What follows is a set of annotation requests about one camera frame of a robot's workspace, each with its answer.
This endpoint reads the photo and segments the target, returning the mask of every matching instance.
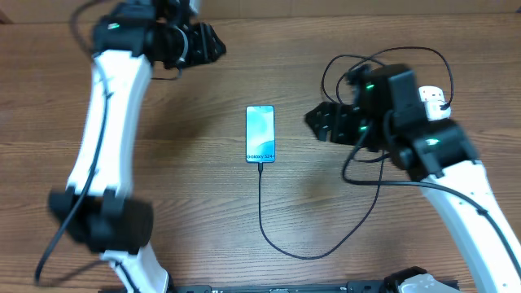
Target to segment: smartphone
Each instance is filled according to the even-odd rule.
[[[246,161],[248,163],[275,161],[275,108],[273,106],[246,107]]]

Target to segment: white charger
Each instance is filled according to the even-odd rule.
[[[419,88],[420,99],[425,105],[427,112],[427,119],[429,121],[441,120],[450,117],[450,107],[442,110],[442,107],[447,103],[443,90],[432,85],[425,85]]]

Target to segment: wooden table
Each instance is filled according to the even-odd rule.
[[[304,256],[335,245],[366,213],[375,188],[339,178],[349,146],[317,141],[304,114],[322,101],[320,78],[335,55],[392,46],[430,46],[451,63],[453,118],[481,152],[497,200],[521,234],[521,18],[439,15],[213,21],[228,54],[153,81],[142,105],[134,156],[135,196],[155,207],[152,243],[175,282],[213,286],[338,283],[380,279],[413,265],[472,291],[460,253],[415,188],[384,187],[367,222],[334,254],[293,260],[262,238],[257,171],[244,161],[245,107],[276,107],[275,164],[265,166],[266,233]],[[65,24],[0,26],[0,291],[37,292],[33,271],[57,229],[46,207],[64,188],[80,146],[90,68]],[[441,60],[423,51],[385,54],[408,63],[420,85],[446,93]],[[326,79],[334,90],[354,60]],[[156,69],[157,76],[175,72]],[[349,100],[347,86],[341,87]],[[357,164],[377,178],[377,164]],[[405,179],[391,164],[385,179]],[[43,273],[63,278],[96,260],[64,237]],[[53,292],[96,292],[119,281],[105,266],[55,282]]]

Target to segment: wooden surface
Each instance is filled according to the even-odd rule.
[[[497,200],[521,234],[519,15],[212,24],[228,55],[186,70],[180,81],[153,81],[135,146],[135,196],[154,204],[152,243],[177,284],[338,283],[380,279],[419,265],[472,291],[453,240],[415,188],[384,187],[368,221],[322,260],[290,259],[262,238],[256,166],[244,161],[247,105],[276,107],[278,158],[265,166],[263,206],[266,233],[280,247],[304,256],[328,250],[374,198],[375,188],[339,179],[351,148],[318,142],[303,122],[322,100],[324,67],[342,53],[430,46],[446,56],[456,85],[453,117],[481,152]],[[63,24],[4,25],[0,39],[0,291],[45,291],[33,287],[33,271],[58,227],[46,208],[47,193],[64,187],[77,157],[89,64]],[[420,85],[449,89],[444,65],[429,52],[394,52],[382,60],[410,64]],[[331,69],[329,91],[352,62]],[[156,70],[157,76],[173,74]],[[350,99],[347,87],[342,95]],[[385,171],[385,179],[405,178],[390,164]],[[377,178],[377,172],[377,165],[352,168],[358,178]],[[85,247],[64,237],[43,278],[64,278],[93,260]],[[79,293],[119,282],[102,266],[54,284],[62,289],[50,291]]]

